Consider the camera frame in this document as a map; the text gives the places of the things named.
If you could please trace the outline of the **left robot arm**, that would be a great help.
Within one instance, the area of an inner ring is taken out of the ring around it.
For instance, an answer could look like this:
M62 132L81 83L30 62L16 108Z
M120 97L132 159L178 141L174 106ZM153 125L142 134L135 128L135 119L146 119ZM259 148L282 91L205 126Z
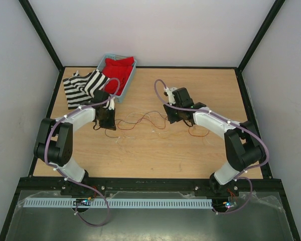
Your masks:
M65 181L72 182L72 188L78 194L99 191L90 186L88 172L73 157L73 134L92 122L98 123L102 129L115 130L114 99L114 95L96 90L89 102L84 102L72 112L41 121L34 156L57 171Z

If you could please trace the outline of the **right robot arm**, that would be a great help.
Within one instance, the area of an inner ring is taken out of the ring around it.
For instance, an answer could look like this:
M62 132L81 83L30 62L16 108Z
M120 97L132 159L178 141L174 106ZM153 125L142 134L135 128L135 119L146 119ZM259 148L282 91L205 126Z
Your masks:
M209 189L221 195L227 185L254 163L266 160L266 150L255 126L235 122L213 112L205 104L194 103L186 88L164 87L169 102L164 104L170 123L183 121L189 127L201 126L219 136L225 144L226 162L210 176Z

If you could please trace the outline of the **blue plastic basket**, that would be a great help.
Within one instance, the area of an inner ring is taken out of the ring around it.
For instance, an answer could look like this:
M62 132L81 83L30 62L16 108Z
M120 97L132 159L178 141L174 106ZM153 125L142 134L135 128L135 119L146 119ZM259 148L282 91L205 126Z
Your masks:
M134 78L137 61L134 57L105 54L97 69L108 78L119 80L119 90L115 100L122 103Z

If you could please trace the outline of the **black white striped cloth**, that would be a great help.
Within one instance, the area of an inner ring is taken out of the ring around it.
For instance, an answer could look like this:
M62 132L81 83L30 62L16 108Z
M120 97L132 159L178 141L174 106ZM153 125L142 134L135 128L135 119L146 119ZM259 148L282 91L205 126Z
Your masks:
M90 101L96 90L102 90L109 80L98 69L85 76L76 71L72 77L63 79L68 109L76 109L80 104Z

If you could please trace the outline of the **red cloth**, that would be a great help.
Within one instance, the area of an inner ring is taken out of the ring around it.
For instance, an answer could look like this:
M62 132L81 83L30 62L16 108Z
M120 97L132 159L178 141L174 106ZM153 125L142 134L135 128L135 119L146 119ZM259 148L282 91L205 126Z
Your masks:
M128 81L128 78L133 70L134 57L128 57L120 60L111 58L105 59L105 67L102 73L108 78L117 78L120 82L117 96L122 94L122 91Z

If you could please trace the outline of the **left circuit board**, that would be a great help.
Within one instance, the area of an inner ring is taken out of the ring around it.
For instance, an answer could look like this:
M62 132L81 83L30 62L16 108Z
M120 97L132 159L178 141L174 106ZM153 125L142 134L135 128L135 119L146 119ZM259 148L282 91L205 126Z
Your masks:
M90 206L92 203L92 200L85 199L85 198L77 198L73 201L73 206Z

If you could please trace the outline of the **circuit board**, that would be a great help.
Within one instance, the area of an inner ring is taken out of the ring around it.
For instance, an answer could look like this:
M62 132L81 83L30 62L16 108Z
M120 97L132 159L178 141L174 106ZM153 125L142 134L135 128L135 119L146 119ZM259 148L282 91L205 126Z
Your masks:
M90 206L92 203L92 200L85 199L85 198L77 198L73 201L73 206Z
M223 205L225 206L225 208L229 209L229 208L237 206L237 202L236 201L225 201L225 202L223 202Z

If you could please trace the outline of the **right circuit board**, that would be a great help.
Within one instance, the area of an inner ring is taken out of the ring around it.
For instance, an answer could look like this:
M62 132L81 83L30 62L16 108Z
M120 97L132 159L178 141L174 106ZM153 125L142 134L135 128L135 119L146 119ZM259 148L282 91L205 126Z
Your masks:
M225 201L225 202L223 202L223 205L225 206L225 208L229 209L229 208L237 206L237 202L236 201Z

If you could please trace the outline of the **black aluminium frame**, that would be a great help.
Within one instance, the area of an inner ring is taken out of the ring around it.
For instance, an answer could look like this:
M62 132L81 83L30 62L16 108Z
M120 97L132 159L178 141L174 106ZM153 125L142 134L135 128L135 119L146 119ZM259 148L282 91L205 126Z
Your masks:
M244 109L248 120L252 122L255 126L257 125L257 120L253 112L253 107L249 99L248 90L244 83L242 72L244 71L249 60L253 56L253 53L257 49L267 30L271 26L273 20L277 16L281 7L283 6L284 1L275 1L269 10L267 16L265 17L261 27L259 28L256 36L254 37L252 43L250 44L248 50L246 51L242 61L239 66L232 67L232 70L235 71L235 76L239 86L240 94L244 104ZM62 82L62 74L65 73L65 66L60 62L59 57L55 49L53 48L45 30L43 29L33 7L29 1L20 1L24 12L31 21L33 27L35 28L37 34L39 35L41 41L43 42L45 48L47 49L50 57L54 61L59 70L59 75L56 81L56 85L52 94L52 98L48 107L46 116L50 117L52 114L53 107L57 99L57 88L60 87ZM14 197L12 199L8 214L6 216L2 231L0 233L0 240L7 240L9 230L12 227L13 215L17 208L17 199L20 197L22 191L51 191L53 188L56 190L61 190L61 188L66 187L67 191L70 194L78 194L82 188L74 184L66 184L60 177L34 177L35 165L37 159L33 159L31 167L27 177L22 177L19 180L18 186L16 188ZM259 162L259 168L262 171L262 179L253 179L253 187L259 192L276 192L279 194L280 202L284 207L284 212L286 215L286 220L290 228L289 234L292 236L293 240L300 240L300 236L291 212L289 202L280 179L273 177L271 168L269 164L263 164ZM182 192L193 192L199 196L208 196L212 197L214 200L221 199L225 197L225 194L217 195L210 191L209 189L209 180L208 179L177 179L177 178L91 178L93 184L98 184L98 186L105 185L107 190L110 190L112 187L115 189L122 188L124 191L136 191L136 192L173 192L173 191L182 191Z

